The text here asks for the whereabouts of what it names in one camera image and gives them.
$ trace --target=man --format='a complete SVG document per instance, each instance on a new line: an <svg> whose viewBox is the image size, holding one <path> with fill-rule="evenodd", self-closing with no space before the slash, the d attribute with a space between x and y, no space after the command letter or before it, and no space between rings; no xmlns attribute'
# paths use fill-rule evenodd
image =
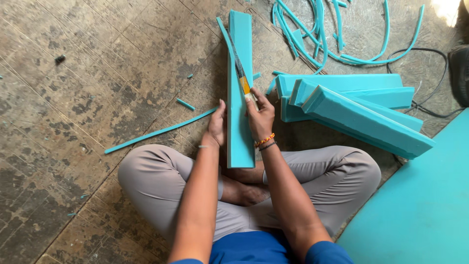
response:
<svg viewBox="0 0 469 264"><path fill-rule="evenodd" d="M219 168L220 100L195 161L161 145L136 148L120 165L122 188L172 243L169 263L353 263L331 236L375 191L379 167L356 148L280 152L274 107L251 91L260 110L247 100L247 113L263 159L254 169Z"/></svg>

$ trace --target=bracelet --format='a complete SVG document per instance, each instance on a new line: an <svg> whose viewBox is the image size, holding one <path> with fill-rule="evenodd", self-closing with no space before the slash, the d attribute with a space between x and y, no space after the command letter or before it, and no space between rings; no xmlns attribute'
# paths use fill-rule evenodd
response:
<svg viewBox="0 0 469 264"><path fill-rule="evenodd" d="M272 144L269 144L268 146L265 146L265 147L263 147L263 148L260 148L259 151L263 151L264 149L266 149L266 148L272 146L273 144L277 144L277 142L274 141Z"/></svg>
<svg viewBox="0 0 469 264"><path fill-rule="evenodd" d="M260 142L258 142L258 143L256 143L256 144L254 144L254 147L257 148L257 147L259 147L260 145L266 143L267 141L273 139L274 137L275 137L275 134L272 133L272 135L270 135L270 136L269 136L268 138L266 138L265 140L262 140L262 141L260 141Z"/></svg>

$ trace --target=grey trousers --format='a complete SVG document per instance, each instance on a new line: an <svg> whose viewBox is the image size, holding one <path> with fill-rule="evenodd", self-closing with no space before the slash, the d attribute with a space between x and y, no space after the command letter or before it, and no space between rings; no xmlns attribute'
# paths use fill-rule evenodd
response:
<svg viewBox="0 0 469 264"><path fill-rule="evenodd" d="M368 200L381 179L376 162L356 148L332 146L282 155L331 236ZM122 189L169 243L173 242L179 201L193 163L172 148L145 145L132 150L119 167ZM268 184L265 171L263 181ZM219 176L219 199L222 192ZM270 198L249 207L218 201L213 241L231 233L269 228L280 228Z"/></svg>

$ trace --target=dirty floor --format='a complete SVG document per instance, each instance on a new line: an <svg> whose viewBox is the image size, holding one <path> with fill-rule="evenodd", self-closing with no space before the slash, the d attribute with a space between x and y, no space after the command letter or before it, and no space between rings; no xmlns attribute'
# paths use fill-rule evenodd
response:
<svg viewBox="0 0 469 264"><path fill-rule="evenodd" d="M304 21L302 1L285 1ZM387 57L407 47L418 9L427 9L418 47L447 52L458 27L437 15L430 0L390 2ZM280 70L310 74L270 23L268 0L2 0L0 2L0 263L163 263L167 242L143 220L122 192L122 158L143 144L163 144L194 157L208 117L109 155L104 150L165 128L227 99L227 49L215 22L230 9L253 15L255 86L265 91ZM334 20L326 4L326 26ZM384 36L379 1L342 9L346 53L372 57ZM65 54L63 63L54 57ZM438 83L442 59L415 52L395 63L417 99ZM383 66L351 67L330 60L329 74L385 73ZM176 97L196 107L192 112ZM277 109L276 93L269 97ZM428 102L441 113L458 107L449 82ZM451 119L421 112L422 133L435 135ZM380 165L383 181L397 169L390 153L312 121L275 122L282 150L348 145Z"/></svg>

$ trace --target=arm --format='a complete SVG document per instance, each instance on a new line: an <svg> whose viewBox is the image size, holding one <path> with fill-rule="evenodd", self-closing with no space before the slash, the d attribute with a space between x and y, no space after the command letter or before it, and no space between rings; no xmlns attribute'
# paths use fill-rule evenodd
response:
<svg viewBox="0 0 469 264"><path fill-rule="evenodd" d="M207 264L212 250L218 197L219 147L224 144L225 103L213 113L203 135L197 159L184 188L179 207L174 244L168 263L197 259Z"/></svg>
<svg viewBox="0 0 469 264"><path fill-rule="evenodd" d="M259 111L253 102L246 100L249 123L254 140L259 142L272 134L274 107L257 89L252 88L257 97ZM268 146L274 140L262 144ZM314 209L309 196L298 182L276 144L261 152L273 209L282 230L297 257L304 261L308 249L319 241L332 242Z"/></svg>

